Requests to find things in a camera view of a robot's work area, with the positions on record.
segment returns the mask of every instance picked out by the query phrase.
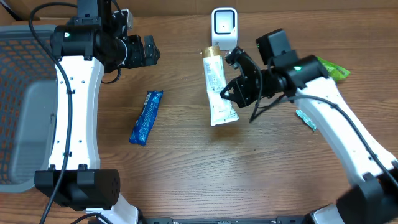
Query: cardboard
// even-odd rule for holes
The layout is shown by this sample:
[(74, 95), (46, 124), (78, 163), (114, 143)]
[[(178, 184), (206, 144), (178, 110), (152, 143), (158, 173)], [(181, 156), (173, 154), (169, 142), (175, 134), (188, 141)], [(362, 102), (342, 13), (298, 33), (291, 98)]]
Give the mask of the cardboard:
[[(53, 0), (7, 0), (23, 19), (30, 11)], [(76, 4), (77, 0), (62, 0)], [(234, 7), (238, 12), (309, 11), (329, 9), (370, 9), (398, 7), (391, 0), (118, 0), (120, 7), (128, 8), (135, 16), (176, 16), (211, 14), (216, 7)], [(37, 13), (38, 17), (70, 18), (76, 9), (52, 7)]]
[(0, 26), (8, 26), (15, 22), (15, 19), (0, 5)]

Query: plastic crate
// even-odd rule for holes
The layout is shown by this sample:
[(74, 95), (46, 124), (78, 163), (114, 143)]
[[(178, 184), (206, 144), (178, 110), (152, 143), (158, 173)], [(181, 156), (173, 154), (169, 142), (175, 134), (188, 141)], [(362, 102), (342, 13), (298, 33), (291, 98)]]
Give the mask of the plastic crate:
[[(35, 26), (49, 44), (55, 25)], [(29, 26), (0, 27), (0, 192), (34, 186), (48, 167), (57, 112), (54, 63)]]

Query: teal object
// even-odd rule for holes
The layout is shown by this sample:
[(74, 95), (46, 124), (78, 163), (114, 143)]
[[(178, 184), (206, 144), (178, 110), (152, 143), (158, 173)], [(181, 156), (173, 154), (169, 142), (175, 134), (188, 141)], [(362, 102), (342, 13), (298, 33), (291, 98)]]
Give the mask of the teal object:
[(317, 130), (317, 126), (311, 121), (311, 119), (310, 119), (307, 115), (305, 115), (305, 113), (304, 113), (302, 110), (296, 110), (296, 113), (297, 113), (297, 115), (298, 115), (299, 117), (301, 117), (301, 118), (303, 119), (303, 121), (304, 121), (308, 126), (310, 126), (310, 127), (313, 129), (313, 131), (316, 131), (316, 130)]

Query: blue snack bar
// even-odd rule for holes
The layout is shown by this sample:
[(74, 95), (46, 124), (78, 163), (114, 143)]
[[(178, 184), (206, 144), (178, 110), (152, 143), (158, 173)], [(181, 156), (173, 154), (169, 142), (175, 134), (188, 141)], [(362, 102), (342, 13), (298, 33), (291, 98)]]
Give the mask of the blue snack bar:
[(159, 109), (160, 99), (163, 96), (162, 91), (148, 91), (144, 103), (144, 109), (130, 136), (131, 144), (140, 144), (145, 146), (149, 132), (155, 124), (157, 110)]

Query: wood grain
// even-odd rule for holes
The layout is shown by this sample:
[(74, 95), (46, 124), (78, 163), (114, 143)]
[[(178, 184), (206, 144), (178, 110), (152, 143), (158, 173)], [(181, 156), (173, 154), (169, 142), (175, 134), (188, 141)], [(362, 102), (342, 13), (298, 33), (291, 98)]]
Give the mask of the wood grain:
[[(339, 84), (369, 132), (398, 156), (398, 9), (240, 14), (240, 46), (261, 64), (255, 39), (283, 27), (301, 56), (315, 54), (352, 74)], [(319, 132), (280, 105), (248, 123), (210, 127), (200, 51), (210, 45), (209, 16), (137, 17), (134, 33), (153, 34), (154, 67), (123, 70), (99, 93), (101, 166), (116, 168), (121, 192), (147, 217), (263, 218), (305, 214), (349, 189)], [(110, 80), (115, 74), (105, 76)], [(226, 67), (227, 79), (238, 75)], [(129, 144), (147, 90), (164, 90), (147, 146)], [(37, 223), (47, 198), (32, 189), (0, 194), (0, 222)], [(49, 223), (82, 213), (54, 205)]]

